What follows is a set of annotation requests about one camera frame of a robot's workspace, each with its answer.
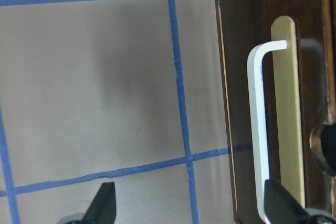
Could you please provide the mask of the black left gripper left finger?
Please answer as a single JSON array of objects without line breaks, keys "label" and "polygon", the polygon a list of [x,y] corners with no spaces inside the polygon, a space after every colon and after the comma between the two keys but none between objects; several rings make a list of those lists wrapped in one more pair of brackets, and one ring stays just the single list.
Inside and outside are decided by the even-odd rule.
[{"label": "black left gripper left finger", "polygon": [[114,224],[117,215],[115,190],[114,182],[102,183],[82,223]]}]

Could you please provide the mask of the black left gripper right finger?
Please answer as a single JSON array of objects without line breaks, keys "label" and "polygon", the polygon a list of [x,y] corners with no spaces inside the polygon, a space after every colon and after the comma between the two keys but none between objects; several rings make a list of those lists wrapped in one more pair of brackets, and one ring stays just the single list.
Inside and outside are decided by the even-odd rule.
[{"label": "black left gripper right finger", "polygon": [[265,180],[264,211],[270,223],[306,223],[309,214],[275,179]]}]

